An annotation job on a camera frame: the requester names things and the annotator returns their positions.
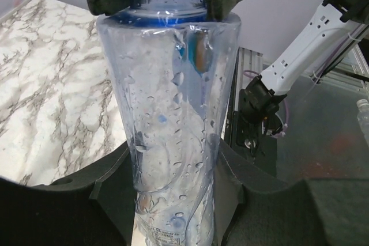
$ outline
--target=white marble table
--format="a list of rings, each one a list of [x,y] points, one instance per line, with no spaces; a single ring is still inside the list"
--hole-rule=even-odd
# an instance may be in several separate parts
[[[27,0],[0,20],[1,177],[50,184],[126,140],[95,19]],[[132,245],[145,245],[136,228]]]

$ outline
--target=robotic arm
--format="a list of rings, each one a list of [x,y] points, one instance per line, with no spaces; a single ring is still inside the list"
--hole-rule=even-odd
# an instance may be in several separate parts
[[[363,38],[368,16],[369,0],[324,0],[302,33],[250,82],[245,90],[248,101],[242,110],[243,117],[258,124],[276,113],[297,78],[327,50],[342,38],[354,41]]]

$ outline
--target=white bottle cap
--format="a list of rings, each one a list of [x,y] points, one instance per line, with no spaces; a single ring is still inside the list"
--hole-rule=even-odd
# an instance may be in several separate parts
[[[369,105],[369,102],[366,99],[361,99],[358,102],[356,102],[356,105],[358,108],[361,108],[362,106]]]

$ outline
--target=blue bottle neck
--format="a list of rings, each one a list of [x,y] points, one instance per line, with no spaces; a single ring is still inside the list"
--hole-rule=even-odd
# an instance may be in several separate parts
[[[120,20],[135,27],[164,27],[206,20],[204,0],[130,0]]]

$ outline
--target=plastic bottle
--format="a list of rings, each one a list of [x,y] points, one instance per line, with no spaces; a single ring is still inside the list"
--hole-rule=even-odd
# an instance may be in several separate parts
[[[357,120],[369,146],[369,102],[366,99],[361,99],[356,104],[359,108]]]
[[[213,171],[240,19],[206,22],[203,0],[132,0],[97,29],[131,152],[147,245],[209,246]]]

